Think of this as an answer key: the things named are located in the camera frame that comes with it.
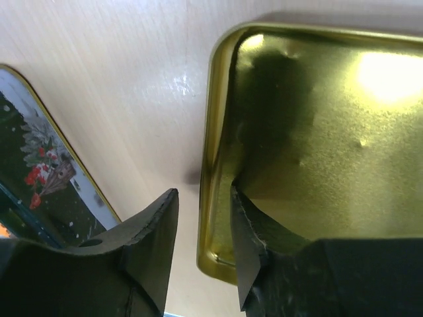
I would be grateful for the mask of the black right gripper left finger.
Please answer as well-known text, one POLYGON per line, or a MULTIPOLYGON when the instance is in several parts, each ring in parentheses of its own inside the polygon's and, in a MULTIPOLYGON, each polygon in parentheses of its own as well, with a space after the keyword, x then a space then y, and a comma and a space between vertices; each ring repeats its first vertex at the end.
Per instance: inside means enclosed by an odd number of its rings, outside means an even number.
POLYGON ((2 316, 163 316, 178 226, 174 188, 77 247, 1 241, 2 316))

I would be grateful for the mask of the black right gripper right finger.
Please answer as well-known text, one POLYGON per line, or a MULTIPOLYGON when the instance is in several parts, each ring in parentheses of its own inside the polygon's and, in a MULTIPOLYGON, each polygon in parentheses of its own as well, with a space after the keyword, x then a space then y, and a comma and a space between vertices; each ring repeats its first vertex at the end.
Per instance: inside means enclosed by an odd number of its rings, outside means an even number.
POLYGON ((310 242, 231 188, 240 309, 247 316, 421 316, 421 238, 310 242))

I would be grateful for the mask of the gold tin lid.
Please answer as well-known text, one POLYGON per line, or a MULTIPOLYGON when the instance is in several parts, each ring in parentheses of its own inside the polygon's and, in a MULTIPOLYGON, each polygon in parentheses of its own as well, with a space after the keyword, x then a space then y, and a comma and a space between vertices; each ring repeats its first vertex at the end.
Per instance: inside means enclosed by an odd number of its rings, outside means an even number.
POLYGON ((211 54, 197 265, 236 282, 230 189, 294 235, 422 236, 422 38, 248 23, 211 54))

